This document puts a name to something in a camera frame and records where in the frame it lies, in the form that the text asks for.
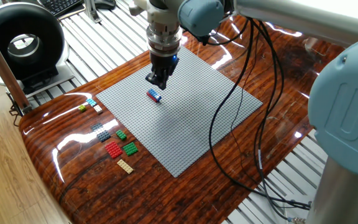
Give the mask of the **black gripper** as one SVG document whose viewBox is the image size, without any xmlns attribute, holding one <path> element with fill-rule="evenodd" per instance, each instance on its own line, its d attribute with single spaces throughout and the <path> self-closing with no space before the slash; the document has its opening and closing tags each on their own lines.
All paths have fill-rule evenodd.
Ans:
<svg viewBox="0 0 358 224">
<path fill-rule="evenodd" d="M 146 76 L 146 80 L 159 87 L 161 90 L 166 89 L 167 81 L 176 69 L 179 62 L 177 55 L 168 57 L 161 57 L 151 54 L 150 60 L 152 62 L 152 72 Z"/>
</svg>

